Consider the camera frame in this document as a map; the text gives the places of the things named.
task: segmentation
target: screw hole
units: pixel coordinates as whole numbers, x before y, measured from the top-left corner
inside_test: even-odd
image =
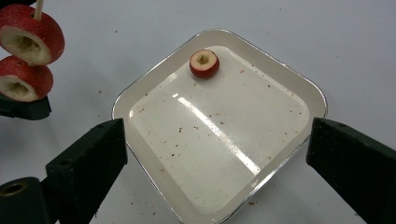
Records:
[[[12,185],[6,186],[5,189],[2,189],[0,191],[0,196],[1,197],[9,197],[9,196],[15,195],[15,194],[23,191],[26,187],[27,187],[27,184],[25,182],[14,183]]]

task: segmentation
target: floating apple slice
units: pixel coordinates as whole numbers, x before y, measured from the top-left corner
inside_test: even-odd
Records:
[[[190,57],[190,70],[196,77],[213,77],[218,72],[219,67],[219,58],[210,49],[198,50]]]
[[[45,65],[29,66],[15,56],[0,61],[0,92],[22,102],[44,98],[51,90],[53,76]]]
[[[0,9],[0,45],[30,65],[46,65],[64,52],[64,34],[49,15],[13,4]]]

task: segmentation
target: tray rim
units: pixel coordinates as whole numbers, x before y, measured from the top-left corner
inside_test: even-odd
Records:
[[[299,72],[297,72],[296,70],[292,69],[291,67],[289,67],[288,65],[282,63],[280,60],[278,60],[277,58],[273,57],[272,55],[268,54],[267,52],[263,51],[262,49],[259,49],[258,47],[256,47],[255,45],[253,45],[252,43],[250,43],[249,41],[247,41],[245,38],[241,37],[240,35],[237,35],[234,32],[231,32],[229,30],[225,30],[225,29],[220,29],[220,28],[214,28],[214,29],[207,29],[204,30],[200,33],[197,33],[196,35],[193,35],[190,39],[188,39],[185,43],[183,43],[182,45],[180,45],[177,49],[175,49],[174,51],[172,51],[168,56],[166,56],[163,60],[161,60],[159,63],[157,63],[156,65],[154,65],[152,68],[150,68],[143,76],[137,78],[134,82],[132,82],[130,85],[128,85],[117,97],[116,101],[114,102],[113,106],[112,106],[112,112],[111,112],[111,116],[113,119],[117,119],[115,117],[115,110],[116,110],[116,104],[118,103],[119,99],[121,98],[121,96],[129,89],[131,88],[131,86],[133,86],[137,81],[139,81],[140,79],[143,79],[147,74],[151,73],[151,71],[155,70],[157,67],[159,67],[161,64],[163,64],[165,61],[167,61],[169,58],[171,58],[174,54],[176,54],[179,50],[183,49],[184,46],[188,45],[194,38],[200,36],[200,35],[204,35],[205,33],[208,32],[223,32],[226,33],[228,35],[233,35],[234,37],[242,40],[245,44],[251,46],[252,48],[254,48],[255,50],[257,50],[259,53],[263,54],[264,56],[268,57],[269,59],[273,60],[275,63],[278,63],[279,65],[281,65],[282,67],[284,67],[287,70],[290,70],[294,75],[298,76],[299,78],[303,79],[304,81],[308,82],[312,87],[314,87],[316,89],[316,91],[318,91],[319,95],[321,96],[321,101],[323,103],[323,118],[326,118],[328,115],[328,110],[329,110],[329,105],[328,105],[328,101],[327,98],[325,96],[325,94],[323,93],[323,91],[320,89],[320,87],[313,82],[312,80],[310,80],[307,77],[304,77],[303,75],[301,75]],[[228,219],[230,219],[234,214],[236,214],[258,191],[259,189],[262,188],[262,186],[273,177],[273,175],[281,168],[283,167],[283,165],[288,162],[304,145],[305,143],[307,143],[309,141],[310,138],[309,134],[297,147],[295,147],[295,149],[289,154],[289,156],[283,160],[269,175],[267,175],[256,187],[253,191],[251,191],[249,193],[249,195],[246,197],[246,199],[244,201],[242,201],[228,216],[225,216],[222,220],[218,220],[215,223],[223,223],[225,221],[227,221]],[[163,193],[160,191],[160,189],[158,188],[158,186],[156,185],[155,181],[153,180],[153,178],[150,176],[148,170],[146,169],[145,165],[142,164],[142,161],[139,160],[136,156],[136,154],[134,153],[134,151],[131,149],[131,146],[128,142],[126,142],[128,148],[130,149],[130,151],[133,153],[134,157],[136,158],[138,164],[140,165],[140,167],[142,167],[142,169],[144,170],[144,172],[146,173],[148,179],[150,180],[152,186],[156,189],[156,191],[161,195],[161,197],[163,198],[163,200],[165,201],[166,206],[171,210],[171,212],[176,216],[176,218],[181,222],[181,223],[187,223],[185,222],[184,218],[181,217],[175,210],[174,208],[170,205],[170,203],[166,200],[166,198],[164,197]]]

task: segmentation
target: wooden skewer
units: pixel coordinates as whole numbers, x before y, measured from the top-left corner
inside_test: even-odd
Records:
[[[36,2],[35,2],[35,20],[41,21],[43,5],[44,5],[44,0],[36,0]]]

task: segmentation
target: white tray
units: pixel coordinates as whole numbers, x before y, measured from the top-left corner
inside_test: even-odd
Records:
[[[212,49],[220,69],[199,79],[189,68]],[[221,223],[304,144],[325,117],[320,89],[246,40],[204,31],[122,92],[129,148],[182,223]]]

